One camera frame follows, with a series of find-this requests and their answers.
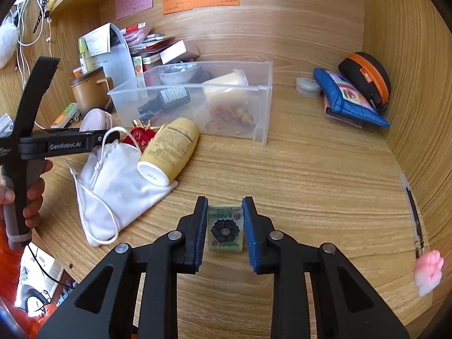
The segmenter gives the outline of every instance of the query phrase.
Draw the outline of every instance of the green bottle cap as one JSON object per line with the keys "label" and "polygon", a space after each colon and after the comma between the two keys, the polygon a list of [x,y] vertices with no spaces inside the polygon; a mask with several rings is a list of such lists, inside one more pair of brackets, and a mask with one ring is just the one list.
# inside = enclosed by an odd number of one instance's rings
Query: green bottle cap
{"label": "green bottle cap", "polygon": [[79,53],[85,53],[88,51],[88,46],[86,44],[86,39],[84,37],[79,38]]}

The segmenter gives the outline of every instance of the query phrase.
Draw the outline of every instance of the purple paper note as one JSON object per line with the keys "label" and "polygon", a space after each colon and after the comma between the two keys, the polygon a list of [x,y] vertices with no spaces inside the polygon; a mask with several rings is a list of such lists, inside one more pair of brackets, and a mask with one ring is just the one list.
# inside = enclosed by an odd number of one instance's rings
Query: purple paper note
{"label": "purple paper note", "polygon": [[152,0],[116,0],[116,20],[151,7]]}

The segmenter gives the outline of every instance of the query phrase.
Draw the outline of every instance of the orange clothing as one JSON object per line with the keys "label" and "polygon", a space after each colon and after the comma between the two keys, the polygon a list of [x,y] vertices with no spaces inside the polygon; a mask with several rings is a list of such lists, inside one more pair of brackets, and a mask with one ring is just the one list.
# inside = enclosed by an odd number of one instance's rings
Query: orange clothing
{"label": "orange clothing", "polygon": [[25,331],[30,339],[35,339],[39,329],[56,310],[55,304],[46,306],[46,316],[29,317],[28,314],[14,305],[16,301],[17,285],[19,284],[20,259],[23,249],[13,251],[8,246],[5,224],[0,221],[0,298]]}

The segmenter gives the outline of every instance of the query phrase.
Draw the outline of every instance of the black chain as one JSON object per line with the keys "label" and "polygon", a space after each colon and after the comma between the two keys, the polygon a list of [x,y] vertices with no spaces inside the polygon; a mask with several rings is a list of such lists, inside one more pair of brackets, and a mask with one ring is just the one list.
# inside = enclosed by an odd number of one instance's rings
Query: black chain
{"label": "black chain", "polygon": [[[41,0],[41,8],[42,8],[43,11],[46,10],[46,6],[47,6],[48,1],[49,0]],[[36,22],[36,25],[34,26],[33,33],[36,33],[36,30],[39,27],[39,23],[41,22],[41,19],[42,19],[42,12],[39,11],[38,21]]]}

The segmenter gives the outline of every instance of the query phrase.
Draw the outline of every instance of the metal bolt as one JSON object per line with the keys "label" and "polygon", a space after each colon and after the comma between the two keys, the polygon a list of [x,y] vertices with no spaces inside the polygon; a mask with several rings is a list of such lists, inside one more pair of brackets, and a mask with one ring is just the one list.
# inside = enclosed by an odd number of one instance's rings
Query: metal bolt
{"label": "metal bolt", "polygon": [[272,231],[270,232],[270,238],[272,240],[282,240],[284,234],[281,231]]}
{"label": "metal bolt", "polygon": [[172,241],[176,241],[181,237],[182,237],[182,233],[180,233],[179,231],[171,231],[168,233],[168,238]]}
{"label": "metal bolt", "polygon": [[336,246],[334,246],[333,244],[331,244],[329,242],[324,244],[322,246],[322,248],[326,253],[333,253],[334,251],[336,251]]}
{"label": "metal bolt", "polygon": [[127,244],[119,244],[114,248],[117,253],[125,253],[129,249]]}

